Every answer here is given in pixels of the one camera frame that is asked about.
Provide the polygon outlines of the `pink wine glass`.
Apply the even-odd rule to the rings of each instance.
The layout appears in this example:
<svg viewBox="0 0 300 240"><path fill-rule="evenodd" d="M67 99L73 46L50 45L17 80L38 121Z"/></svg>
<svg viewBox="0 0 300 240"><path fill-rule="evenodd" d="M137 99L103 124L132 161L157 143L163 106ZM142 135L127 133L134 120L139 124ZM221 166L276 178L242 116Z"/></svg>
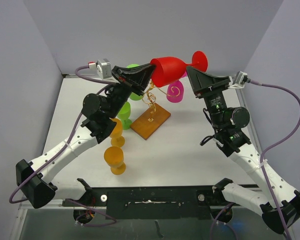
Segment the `pink wine glass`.
<svg viewBox="0 0 300 240"><path fill-rule="evenodd" d="M180 103L184 97L184 85L181 79L168 85L166 99L171 103Z"/></svg>

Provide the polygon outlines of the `red wine glass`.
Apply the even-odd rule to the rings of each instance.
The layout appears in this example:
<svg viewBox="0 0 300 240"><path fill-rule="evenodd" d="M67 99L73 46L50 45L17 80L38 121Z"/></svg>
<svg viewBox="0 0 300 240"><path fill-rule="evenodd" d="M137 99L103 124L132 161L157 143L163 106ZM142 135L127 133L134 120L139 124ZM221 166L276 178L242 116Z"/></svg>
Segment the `red wine glass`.
<svg viewBox="0 0 300 240"><path fill-rule="evenodd" d="M191 63L185 63L174 56L153 58L150 63L155 66L151 79L158 88L179 80L186 72L186 67L194 67L202 72L208 69L208 58L202 51L193 54Z"/></svg>

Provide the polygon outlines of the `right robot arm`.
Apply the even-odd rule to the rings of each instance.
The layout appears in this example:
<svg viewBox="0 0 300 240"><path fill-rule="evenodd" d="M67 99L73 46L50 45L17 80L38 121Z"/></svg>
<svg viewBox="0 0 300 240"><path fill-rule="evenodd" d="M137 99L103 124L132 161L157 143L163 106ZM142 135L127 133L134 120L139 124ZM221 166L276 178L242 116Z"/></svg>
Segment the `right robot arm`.
<svg viewBox="0 0 300 240"><path fill-rule="evenodd" d="M224 178L212 187L213 200L220 205L238 204L262 217L275 233L289 235L288 228L300 218L300 191L287 183L259 153L242 131L250 123L245 107L228 107L223 95L227 89L242 89L245 84L266 87L239 71L231 76L213 76L192 66L186 68L193 93L204 99L204 114L210 119L212 139L226 157L238 164L260 188L257 193Z"/></svg>

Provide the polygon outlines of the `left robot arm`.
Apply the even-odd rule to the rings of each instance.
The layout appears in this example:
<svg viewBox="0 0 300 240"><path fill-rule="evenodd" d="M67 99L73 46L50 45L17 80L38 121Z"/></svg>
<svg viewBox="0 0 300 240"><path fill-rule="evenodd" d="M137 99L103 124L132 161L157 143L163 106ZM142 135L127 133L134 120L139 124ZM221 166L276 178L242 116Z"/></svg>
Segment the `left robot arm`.
<svg viewBox="0 0 300 240"><path fill-rule="evenodd" d="M155 68L151 63L131 68L114 66L111 77L115 81L102 80L105 86L101 90L85 96L79 114L85 120L76 120L69 137L41 156L16 164L17 190L22 191L34 209L56 199L75 200L82 206L90 203L92 188L82 178L66 183L53 179L79 155L110 136L117 125L113 119L131 93L144 94Z"/></svg>

